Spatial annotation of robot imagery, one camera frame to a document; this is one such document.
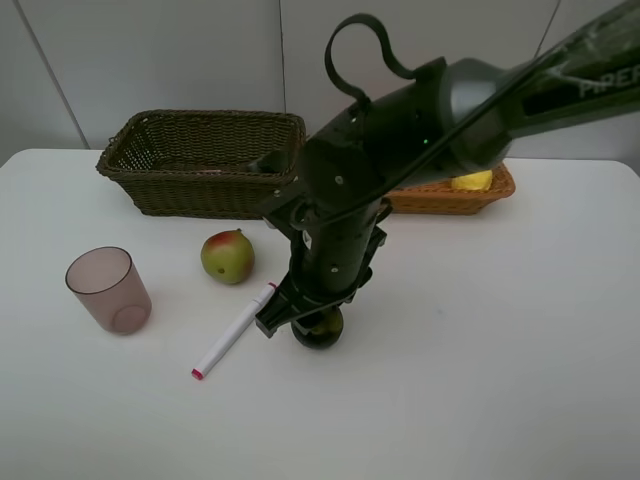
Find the white table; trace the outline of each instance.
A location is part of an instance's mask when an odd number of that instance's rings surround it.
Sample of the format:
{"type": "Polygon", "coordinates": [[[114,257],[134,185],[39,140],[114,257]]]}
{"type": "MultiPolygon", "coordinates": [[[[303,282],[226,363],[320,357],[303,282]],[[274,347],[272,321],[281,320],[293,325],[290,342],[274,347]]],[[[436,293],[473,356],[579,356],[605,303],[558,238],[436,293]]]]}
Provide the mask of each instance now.
{"type": "Polygon", "coordinates": [[[189,374],[288,243],[262,222],[153,218],[98,152],[0,169],[0,478],[640,477],[640,181],[613,162],[511,160],[516,194],[475,217],[392,216],[341,340],[250,329],[189,374]],[[254,276],[208,279],[202,242],[241,226],[254,276]],[[154,302],[130,337],[66,290],[118,245],[154,302]]]}

